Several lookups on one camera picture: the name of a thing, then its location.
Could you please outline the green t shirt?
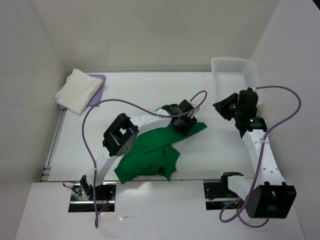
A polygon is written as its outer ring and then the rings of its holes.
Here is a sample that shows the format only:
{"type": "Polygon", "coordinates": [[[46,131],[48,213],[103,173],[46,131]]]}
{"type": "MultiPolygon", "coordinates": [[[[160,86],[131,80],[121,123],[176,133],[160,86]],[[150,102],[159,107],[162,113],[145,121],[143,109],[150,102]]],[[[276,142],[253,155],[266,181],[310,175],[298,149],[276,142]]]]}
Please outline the green t shirt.
{"type": "Polygon", "coordinates": [[[206,128],[205,123],[197,122],[187,136],[178,133],[172,126],[147,131],[136,138],[114,172],[122,184],[139,176],[163,176],[169,181],[172,173],[177,171],[176,163],[180,156],[173,144],[206,128]]]}

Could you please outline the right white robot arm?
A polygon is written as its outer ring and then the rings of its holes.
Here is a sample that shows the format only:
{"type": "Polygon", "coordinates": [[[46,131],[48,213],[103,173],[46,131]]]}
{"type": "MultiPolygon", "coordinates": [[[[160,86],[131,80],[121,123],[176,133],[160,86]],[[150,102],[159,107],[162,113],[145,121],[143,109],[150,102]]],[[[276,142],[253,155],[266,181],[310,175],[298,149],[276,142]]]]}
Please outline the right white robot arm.
{"type": "Polygon", "coordinates": [[[257,114],[258,100],[254,89],[248,88],[213,104],[224,119],[235,121],[255,171],[252,181],[240,172],[224,172],[219,191],[225,197],[236,194],[242,200],[241,210],[252,219],[285,219],[297,192],[280,173],[269,143],[271,129],[257,114]]]}

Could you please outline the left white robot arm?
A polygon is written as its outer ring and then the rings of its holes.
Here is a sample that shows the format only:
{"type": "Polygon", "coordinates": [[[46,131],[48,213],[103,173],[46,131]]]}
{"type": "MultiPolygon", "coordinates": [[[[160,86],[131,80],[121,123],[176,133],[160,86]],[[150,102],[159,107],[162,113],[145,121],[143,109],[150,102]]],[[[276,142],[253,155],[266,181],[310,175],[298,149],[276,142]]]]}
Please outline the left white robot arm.
{"type": "Polygon", "coordinates": [[[99,196],[107,172],[119,157],[129,154],[137,136],[158,128],[172,127],[174,133],[186,137],[197,122],[195,114],[198,111],[197,106],[184,99],[180,104],[164,105],[136,117],[119,114],[103,133],[98,157],[89,154],[93,167],[80,179],[82,194],[89,200],[99,196]]]}

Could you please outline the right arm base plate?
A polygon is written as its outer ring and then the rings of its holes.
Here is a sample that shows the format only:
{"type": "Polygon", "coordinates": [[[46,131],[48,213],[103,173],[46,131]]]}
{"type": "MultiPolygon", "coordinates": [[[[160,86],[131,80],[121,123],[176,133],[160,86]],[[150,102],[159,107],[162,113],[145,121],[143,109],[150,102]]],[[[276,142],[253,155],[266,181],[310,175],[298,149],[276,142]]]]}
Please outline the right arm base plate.
{"type": "Polygon", "coordinates": [[[221,210],[228,203],[240,199],[236,193],[222,190],[218,180],[204,180],[203,189],[207,211],[221,210]]]}

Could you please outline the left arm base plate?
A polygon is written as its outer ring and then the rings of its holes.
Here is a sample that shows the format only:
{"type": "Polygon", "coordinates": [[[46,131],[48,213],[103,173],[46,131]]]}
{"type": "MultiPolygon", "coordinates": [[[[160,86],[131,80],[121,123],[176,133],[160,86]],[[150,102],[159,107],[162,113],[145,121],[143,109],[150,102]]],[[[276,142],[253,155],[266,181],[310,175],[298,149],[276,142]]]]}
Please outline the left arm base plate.
{"type": "MultiPolygon", "coordinates": [[[[116,200],[116,182],[104,182],[96,195],[96,206],[99,212],[114,212],[116,200]]],[[[70,195],[69,213],[93,213],[94,201],[88,197],[79,182],[74,183],[70,195]]]]}

